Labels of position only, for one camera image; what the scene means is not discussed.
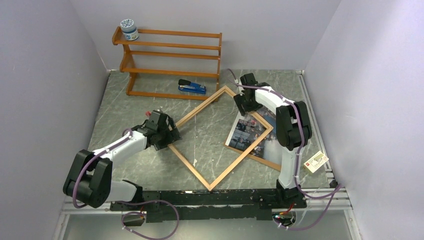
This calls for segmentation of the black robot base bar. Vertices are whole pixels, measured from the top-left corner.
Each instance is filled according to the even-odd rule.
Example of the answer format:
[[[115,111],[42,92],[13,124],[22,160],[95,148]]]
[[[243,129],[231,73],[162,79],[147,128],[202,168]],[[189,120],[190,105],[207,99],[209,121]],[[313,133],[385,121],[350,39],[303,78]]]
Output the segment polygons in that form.
[[[282,199],[275,188],[220,190],[144,190],[138,188],[128,203],[114,200],[114,212],[146,214],[147,223],[175,220],[244,219],[268,221],[284,209],[304,209],[306,198]]]

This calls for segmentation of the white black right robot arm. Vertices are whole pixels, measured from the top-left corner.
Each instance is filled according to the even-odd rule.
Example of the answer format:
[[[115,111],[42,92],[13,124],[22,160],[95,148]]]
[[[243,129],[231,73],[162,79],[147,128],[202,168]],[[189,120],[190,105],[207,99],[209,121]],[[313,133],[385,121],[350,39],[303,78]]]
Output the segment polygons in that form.
[[[242,116],[265,107],[275,115],[275,135],[282,148],[280,174],[275,202],[288,207],[295,198],[303,197],[299,190],[302,148],[312,137],[307,105],[293,101],[276,92],[268,83],[259,83],[253,73],[242,75],[236,84],[240,93],[233,97]]]

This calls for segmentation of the light wooden picture frame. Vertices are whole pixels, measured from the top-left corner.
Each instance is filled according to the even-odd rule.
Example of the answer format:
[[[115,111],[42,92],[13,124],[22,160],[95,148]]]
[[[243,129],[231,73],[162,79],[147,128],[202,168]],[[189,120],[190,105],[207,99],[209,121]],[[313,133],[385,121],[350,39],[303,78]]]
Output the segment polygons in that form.
[[[180,128],[184,124],[186,124],[189,120],[194,119],[198,113],[207,108],[210,104],[215,102],[221,95],[227,94],[231,98],[236,94],[228,87],[223,86],[213,95],[208,97],[205,101],[203,101],[199,106],[195,107],[194,110],[189,112],[186,116],[184,116],[181,120],[176,123],[176,126]],[[206,189],[210,192],[212,191],[229,173],[233,171],[233,169],[248,155],[250,152],[259,145],[259,143],[266,138],[266,136],[272,132],[274,129],[271,124],[269,124],[262,116],[260,116],[256,112],[252,112],[248,114],[249,117],[252,117],[256,120],[257,123],[261,124],[264,128],[264,132],[261,133],[253,142],[248,144],[248,147],[245,151],[241,151],[240,155],[219,175],[217,176],[213,182],[208,183],[208,181],[201,175],[201,173],[196,169],[196,167],[191,164],[191,162],[175,147],[173,144],[169,144],[168,148],[184,163],[184,165],[194,174],[194,176],[206,187]],[[212,145],[212,142],[221,141],[221,139],[216,136],[217,134],[223,134],[225,132],[224,124],[215,121],[213,125],[210,125],[206,128],[206,133],[201,136],[209,141],[209,146]]]

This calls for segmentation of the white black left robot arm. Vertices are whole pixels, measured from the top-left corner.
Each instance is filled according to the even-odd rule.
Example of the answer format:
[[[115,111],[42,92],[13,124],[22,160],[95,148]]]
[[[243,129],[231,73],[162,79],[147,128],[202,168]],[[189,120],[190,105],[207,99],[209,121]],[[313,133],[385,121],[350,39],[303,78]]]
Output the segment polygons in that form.
[[[98,208],[105,202],[122,203],[130,210],[142,206],[142,186],[129,180],[113,180],[113,170],[139,152],[150,147],[159,151],[182,138],[168,114],[153,110],[147,116],[142,124],[125,129],[112,143],[93,151],[77,152],[62,189],[76,209]]]

